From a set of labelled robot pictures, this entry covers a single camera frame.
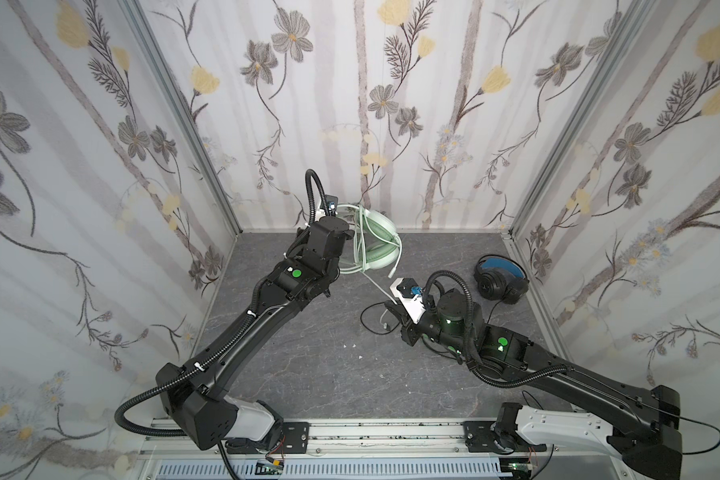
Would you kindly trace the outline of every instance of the robotic arm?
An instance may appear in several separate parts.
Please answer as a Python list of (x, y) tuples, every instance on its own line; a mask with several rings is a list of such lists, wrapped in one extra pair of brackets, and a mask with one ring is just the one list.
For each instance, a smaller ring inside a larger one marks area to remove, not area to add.
[[(316, 218), (311, 179), (324, 209), (319, 213), (326, 216)], [(328, 199), (335, 197), (325, 196), (313, 171), (307, 171), (306, 182), (308, 226), (299, 229), (284, 260), (256, 284), (247, 312), (182, 366), (165, 364), (156, 375), (158, 387), (116, 410), (118, 425), (145, 436), (189, 436), (201, 450), (223, 448), (224, 441), (261, 451), (277, 445), (283, 435), (282, 417), (263, 402), (234, 398), (231, 384), (280, 327), (317, 296), (330, 296), (328, 288), (339, 276), (338, 259), (354, 235), (334, 216), (336, 202)], [(436, 279), (441, 276), (459, 283), (461, 292), (445, 292), (435, 303), (429, 289), (439, 285)], [(517, 332), (485, 324), (480, 305), (472, 302), (466, 283), (452, 272), (435, 272), (424, 287), (410, 278), (397, 279), (391, 290), (396, 301), (385, 306), (402, 325), (402, 339), (410, 346), (426, 336), (490, 386), (534, 386), (590, 412), (548, 412), (505, 403), (487, 434), (476, 436), (478, 432), (465, 427), (468, 446), (480, 438), (481, 451), (499, 455), (545, 443), (583, 446), (622, 458), (635, 471), (658, 480), (680, 477), (680, 398), (674, 390), (616, 382), (557, 357)], [(148, 428), (125, 418), (128, 409), (158, 395), (180, 429)]]

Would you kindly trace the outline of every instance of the black headphones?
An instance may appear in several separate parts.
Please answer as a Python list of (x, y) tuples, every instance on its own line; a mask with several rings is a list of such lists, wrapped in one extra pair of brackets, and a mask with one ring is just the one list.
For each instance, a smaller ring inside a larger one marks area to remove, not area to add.
[(482, 255), (474, 266), (480, 296), (515, 304), (528, 292), (528, 275), (517, 262), (502, 255)]

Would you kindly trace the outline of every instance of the wall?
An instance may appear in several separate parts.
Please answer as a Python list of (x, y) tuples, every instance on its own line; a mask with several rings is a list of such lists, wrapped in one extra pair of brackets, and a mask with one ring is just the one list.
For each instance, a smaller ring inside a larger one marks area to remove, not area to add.
[(114, 2), (0, 2), (0, 478), (124, 478), (196, 340), (232, 237), (158, 92)]
[(243, 227), (423, 229), (511, 223), (627, 3), (141, 1)]
[(720, 427), (720, 2), (657, 3), (517, 241), (577, 362)]

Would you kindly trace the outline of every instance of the table surface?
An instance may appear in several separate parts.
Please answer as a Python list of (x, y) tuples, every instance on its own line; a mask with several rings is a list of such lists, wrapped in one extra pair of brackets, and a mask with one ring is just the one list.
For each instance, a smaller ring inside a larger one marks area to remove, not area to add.
[[(242, 234), (198, 343), (205, 348), (250, 302), (256, 281), (268, 274), (293, 240), (292, 234)], [(499, 234), (404, 234), (397, 276), (423, 284), (435, 270), (452, 270), (476, 290), (474, 264), (483, 254), (507, 251)], [(368, 272), (388, 288), (390, 267)], [(444, 279), (446, 289), (455, 284)], [(363, 274), (342, 275), (281, 328), (241, 371), (230, 392), (263, 400), (285, 418), (431, 418), (496, 416), (502, 402), (523, 403), (521, 389), (496, 389), (465, 366), (440, 357), (418, 342), (404, 343), (398, 332), (377, 336), (364, 329), (360, 312), (387, 299)], [(493, 302), (479, 296), (486, 316)], [(364, 316), (371, 328), (383, 306)], [(394, 319), (387, 314), (386, 321)], [(492, 324), (506, 326), (544, 345), (528, 300), (499, 305)], [(563, 400), (526, 387), (546, 409), (570, 410)]]

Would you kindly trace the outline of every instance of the metal corner post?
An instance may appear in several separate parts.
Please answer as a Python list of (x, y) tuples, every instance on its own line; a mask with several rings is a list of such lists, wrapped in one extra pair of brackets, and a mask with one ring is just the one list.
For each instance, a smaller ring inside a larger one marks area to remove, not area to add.
[(173, 110), (185, 138), (189, 141), (190, 149), (192, 149), (195, 158), (198, 159), (198, 166), (202, 171), (202, 176), (206, 179), (228, 227), (234, 235), (242, 233), (240, 222), (237, 220), (237, 216), (235, 216), (235, 212), (227, 200), (227, 194), (216, 176), (213, 163), (208, 157), (206, 149), (202, 146), (200, 134), (197, 131), (195, 122), (192, 120), (191, 113), (187, 109), (186, 101), (168, 69), (168, 63), (166, 63), (150, 24), (144, 16), (144, 10), (141, 8), (139, 0), (117, 0), (117, 2), (125, 14), (126, 21), (136, 37), (136, 41), (146, 56), (150, 70), (155, 75), (166, 102)]
[(541, 202), (541, 198), (547, 187), (550, 186), (552, 178), (557, 173), (557, 169), (562, 164), (563, 158), (576, 140), (589, 117), (594, 110), (597, 101), (605, 91), (609, 80), (613, 77), (614, 72), (618, 69), (619, 64), (626, 56), (632, 45), (633, 40), (640, 32), (648, 14), (653, 9), (658, 0), (633, 0), (624, 19), (616, 27), (614, 39), (608, 44), (602, 59), (597, 63), (592, 78), (586, 84), (584, 92), (576, 102), (574, 111), (571, 113), (565, 124), (560, 136), (555, 141), (550, 153), (547, 156), (544, 165), (536, 177), (533, 187), (530, 188), (528, 196), (523, 200), (522, 205), (515, 216), (515, 220), (510, 228), (510, 234), (514, 238), (530, 220), (530, 216)]

